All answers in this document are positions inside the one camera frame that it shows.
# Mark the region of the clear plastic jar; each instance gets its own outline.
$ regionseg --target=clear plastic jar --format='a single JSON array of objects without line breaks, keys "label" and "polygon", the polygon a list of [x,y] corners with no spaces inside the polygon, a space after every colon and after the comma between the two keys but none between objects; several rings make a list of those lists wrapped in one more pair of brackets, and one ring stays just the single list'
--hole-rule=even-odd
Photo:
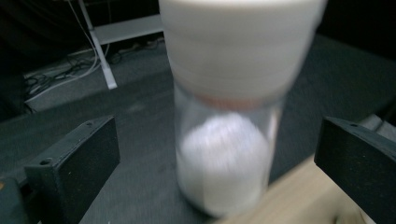
[{"label": "clear plastic jar", "polygon": [[214,217],[255,205],[268,185],[282,99],[213,104],[175,81],[177,180]]}]

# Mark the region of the wooden board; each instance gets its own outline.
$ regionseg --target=wooden board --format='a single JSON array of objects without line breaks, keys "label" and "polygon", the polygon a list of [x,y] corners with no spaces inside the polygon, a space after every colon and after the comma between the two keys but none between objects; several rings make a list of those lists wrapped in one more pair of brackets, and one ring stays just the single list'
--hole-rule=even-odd
[{"label": "wooden board", "polygon": [[343,224],[359,223],[360,209],[310,157],[273,183],[254,209],[214,222],[333,224],[337,217],[349,219]]}]

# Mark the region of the screw hole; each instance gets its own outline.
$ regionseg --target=screw hole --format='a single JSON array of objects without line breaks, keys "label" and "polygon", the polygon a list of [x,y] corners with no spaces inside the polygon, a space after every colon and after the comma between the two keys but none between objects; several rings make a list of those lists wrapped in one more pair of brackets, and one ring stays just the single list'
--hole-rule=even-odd
[{"label": "screw hole", "polygon": [[46,158],[45,160],[40,162],[40,165],[48,165],[52,162],[51,158]]}]

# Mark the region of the gray carpet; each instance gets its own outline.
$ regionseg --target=gray carpet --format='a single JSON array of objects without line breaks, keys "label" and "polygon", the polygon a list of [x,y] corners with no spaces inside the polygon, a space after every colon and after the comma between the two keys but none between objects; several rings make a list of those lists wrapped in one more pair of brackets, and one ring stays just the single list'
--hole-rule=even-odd
[{"label": "gray carpet", "polygon": [[[137,65],[135,58],[125,61],[128,71],[113,68],[117,80],[131,82],[67,104],[47,104],[42,112],[1,123],[0,175],[23,179],[22,166],[46,147],[87,119],[114,114],[121,163],[81,223],[210,220],[177,189],[173,79],[165,50],[162,46],[141,53],[140,62],[147,66]],[[122,74],[141,78],[119,77]],[[65,92],[91,85],[80,81]],[[285,105],[271,181],[314,153],[323,116],[360,121],[389,103],[395,87],[396,62],[317,36]]]}]

